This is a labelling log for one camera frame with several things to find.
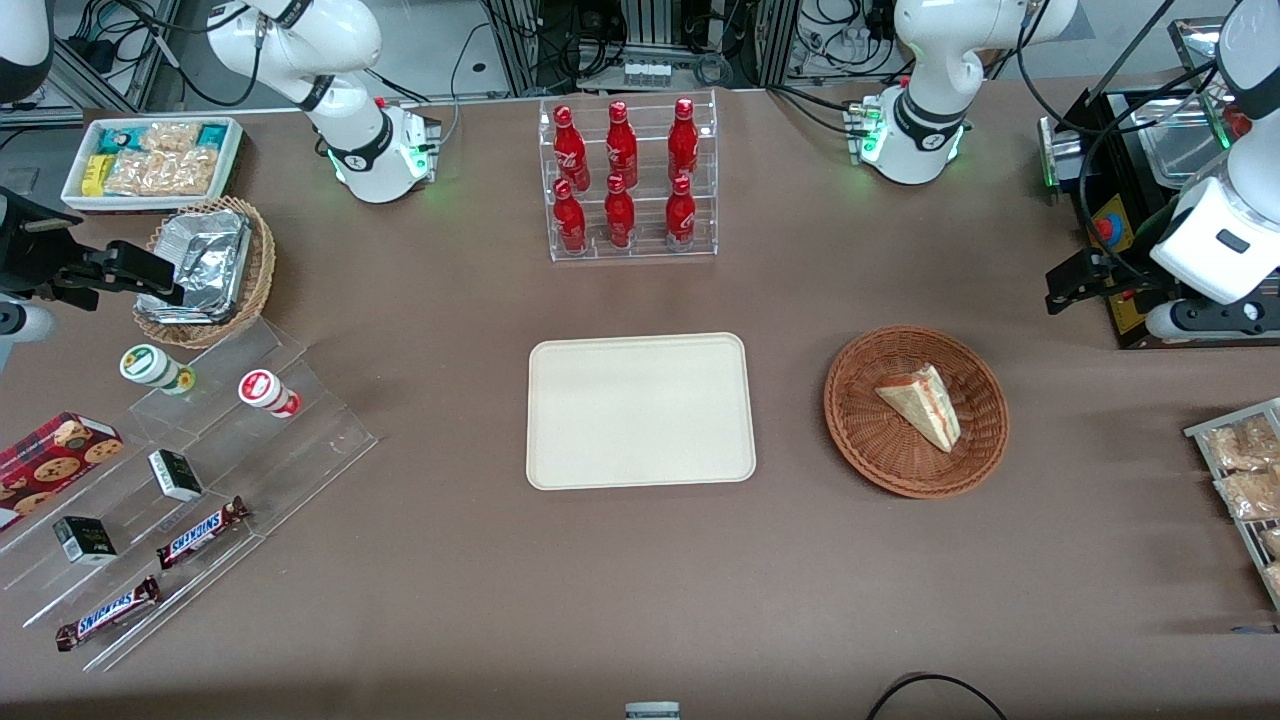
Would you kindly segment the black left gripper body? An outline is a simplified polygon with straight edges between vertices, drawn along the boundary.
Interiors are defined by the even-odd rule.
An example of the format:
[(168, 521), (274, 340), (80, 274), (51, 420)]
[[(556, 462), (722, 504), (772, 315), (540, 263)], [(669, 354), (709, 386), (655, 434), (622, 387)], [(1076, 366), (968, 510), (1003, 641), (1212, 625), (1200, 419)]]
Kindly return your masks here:
[(1096, 256), (1094, 265), (1103, 277), (1097, 291), (1101, 299), (1120, 297), (1129, 292), (1140, 296), (1147, 304), (1179, 300), (1179, 282), (1153, 263)]

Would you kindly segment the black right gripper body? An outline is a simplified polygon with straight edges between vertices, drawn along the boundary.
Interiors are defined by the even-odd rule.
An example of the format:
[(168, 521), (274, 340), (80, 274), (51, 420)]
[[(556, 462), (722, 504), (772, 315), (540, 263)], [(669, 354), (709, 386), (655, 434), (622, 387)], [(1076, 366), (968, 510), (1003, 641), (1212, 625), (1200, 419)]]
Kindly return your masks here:
[(79, 217), (54, 211), (9, 190), (1, 192), (1, 291), (32, 299), (54, 287), (81, 287), (100, 281), (91, 263), (95, 250), (76, 242), (70, 228)]

